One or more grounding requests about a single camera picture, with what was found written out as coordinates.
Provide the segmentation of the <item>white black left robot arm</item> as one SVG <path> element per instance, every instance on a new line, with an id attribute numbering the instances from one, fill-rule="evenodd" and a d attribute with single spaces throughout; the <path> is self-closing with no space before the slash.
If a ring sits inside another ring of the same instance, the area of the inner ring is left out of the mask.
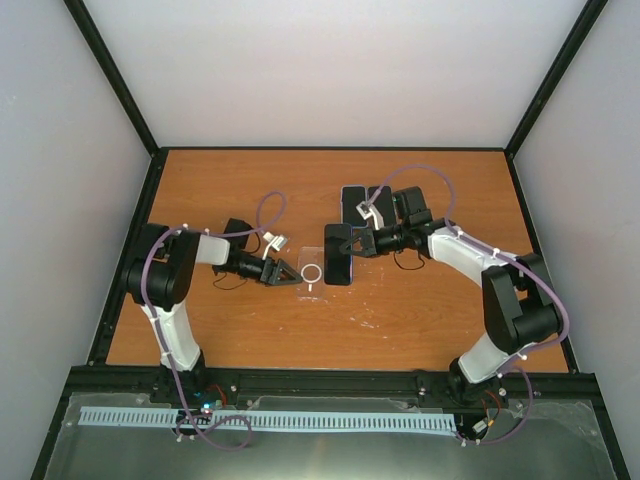
<path id="1" fill-rule="evenodd" d="M 184 401 L 197 402 L 208 390 L 207 376 L 197 370 L 204 354 L 193 336 L 186 307 L 195 266 L 207 265 L 215 273 L 266 286 L 297 285 L 301 274 L 269 255 L 285 242 L 282 236 L 260 233 L 235 218 L 218 235 L 155 223 L 141 228 L 125 262 L 122 285 L 151 324 L 161 364 L 178 372 L 172 388 Z"/>

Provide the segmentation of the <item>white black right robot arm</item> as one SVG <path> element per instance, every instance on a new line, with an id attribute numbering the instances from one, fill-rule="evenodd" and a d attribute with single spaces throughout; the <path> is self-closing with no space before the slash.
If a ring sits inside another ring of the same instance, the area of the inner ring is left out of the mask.
<path id="1" fill-rule="evenodd" d="M 541 256 L 505 252 L 446 218 L 434 218 L 417 186 L 392 193 L 390 201 L 394 223 L 385 224 L 374 200 L 368 198 L 356 208 L 368 227 L 340 236 L 334 249 L 343 256 L 364 258 L 414 250 L 480 287 L 484 333 L 449 367 L 448 391 L 455 402 L 471 403 L 516 359 L 564 340 L 568 313 L 551 286 Z"/>

